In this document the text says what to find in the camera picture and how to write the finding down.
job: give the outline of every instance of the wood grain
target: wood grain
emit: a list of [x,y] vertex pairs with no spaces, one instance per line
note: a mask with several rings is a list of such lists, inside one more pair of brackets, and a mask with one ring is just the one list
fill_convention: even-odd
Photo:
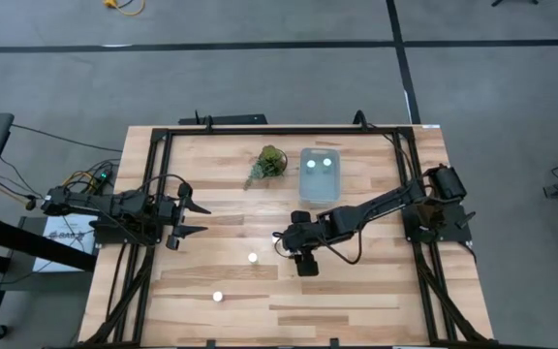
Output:
[[[150,132],[147,126],[129,128],[116,191],[140,185]],[[423,169],[448,162],[440,129],[416,126],[415,133]],[[267,144],[288,154],[285,175],[256,181],[243,191],[251,164]],[[340,151],[338,206],[360,204],[399,185],[393,147],[380,136],[174,139],[169,173],[185,177],[195,189],[195,201],[212,215],[187,214],[188,224],[209,229],[186,238],[179,251],[158,246],[143,345],[202,345],[208,338],[219,345],[327,345],[331,337],[345,345],[427,343],[413,252],[403,238],[399,212],[366,227],[363,257],[355,266],[320,250],[320,275],[300,278],[294,263],[275,253],[270,234],[285,230],[291,211],[310,208],[298,201],[299,154],[304,147]],[[159,148],[157,159],[163,151]],[[168,193],[175,195],[178,184],[169,178]],[[107,246],[99,254],[81,339],[93,334],[105,318],[119,248]],[[337,249],[354,258],[357,242]],[[473,257],[454,243],[441,243],[440,250],[450,295],[478,331],[492,336]],[[257,265],[247,261],[251,252],[259,256]],[[120,272],[116,298],[122,279]],[[222,302],[212,300],[215,291],[223,292]],[[125,339],[132,334],[130,314],[136,305],[133,301],[129,310]],[[437,302],[435,313],[439,336],[444,337]]]

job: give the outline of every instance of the wooden table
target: wooden table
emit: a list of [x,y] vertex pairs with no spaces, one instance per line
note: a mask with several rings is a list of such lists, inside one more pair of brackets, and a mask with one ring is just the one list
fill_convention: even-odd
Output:
[[[129,128],[116,191],[141,184],[151,129]],[[415,126],[415,134],[423,170],[449,161],[440,129]],[[255,157],[267,144],[287,153],[285,176],[243,191]],[[399,212],[367,225],[363,256],[355,266],[320,249],[320,275],[300,278],[294,262],[274,252],[270,234],[283,232],[290,213],[300,208],[298,157],[303,147],[340,151],[338,206],[360,204],[399,185],[393,146],[379,135],[174,138],[168,173],[186,178],[196,203],[212,215],[187,214],[188,224],[209,229],[183,240],[179,251],[163,243],[157,247],[143,345],[202,345],[210,338],[218,345],[328,345],[331,337],[342,345],[428,343],[413,251]],[[159,149],[154,174],[161,155]],[[175,196],[178,185],[169,178],[166,192]],[[357,253],[356,239],[336,246],[351,259]],[[479,332],[492,336],[473,257],[457,243],[439,246],[451,298]],[[119,249],[111,245],[99,254],[81,340],[105,319]],[[250,252],[258,254],[258,265],[249,264]],[[223,292],[224,301],[212,300],[215,291]],[[432,298],[439,337],[445,337],[440,306]],[[132,335],[136,305],[133,300],[124,339]]]

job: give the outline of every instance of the transparent box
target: transparent box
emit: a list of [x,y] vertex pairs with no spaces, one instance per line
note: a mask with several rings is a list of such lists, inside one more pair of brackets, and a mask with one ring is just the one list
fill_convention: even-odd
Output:
[[298,194],[302,204],[327,207],[341,196],[339,151],[324,148],[304,148],[300,151]]

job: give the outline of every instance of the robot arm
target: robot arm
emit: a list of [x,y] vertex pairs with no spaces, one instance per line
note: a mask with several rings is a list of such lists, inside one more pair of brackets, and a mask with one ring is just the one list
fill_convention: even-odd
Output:
[[[340,206],[322,212],[314,222],[309,212],[294,211],[293,224],[284,233],[274,235],[280,237],[284,249],[292,253],[298,275],[315,276],[319,271],[313,250],[320,246],[332,250],[332,244],[351,239],[355,234],[360,234],[367,223],[398,209],[416,206],[420,228],[435,232],[448,224],[445,208],[459,205],[466,196],[466,190],[453,168],[441,165],[428,170],[423,176],[429,178],[432,187],[429,196],[425,193],[421,178],[413,179],[359,206]],[[353,262],[343,259],[351,264],[358,262],[358,259]]]
[[96,215],[91,222],[96,229],[98,243],[122,243],[125,241],[142,245],[159,242],[162,232],[157,227],[173,226],[167,240],[167,248],[177,250],[179,240],[206,227],[185,226],[184,211],[209,214],[192,199],[193,188],[180,184],[178,198],[155,197],[139,190],[129,190],[116,195],[90,195],[72,192],[65,186],[48,191],[41,209],[46,215],[61,216],[70,213]]

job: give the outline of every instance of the green plant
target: green plant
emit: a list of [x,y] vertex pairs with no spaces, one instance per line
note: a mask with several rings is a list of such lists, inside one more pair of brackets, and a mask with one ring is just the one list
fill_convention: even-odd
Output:
[[283,174],[288,167],[288,157],[281,149],[266,145],[251,168],[251,173],[244,183],[244,190],[249,189],[254,179],[274,177]]

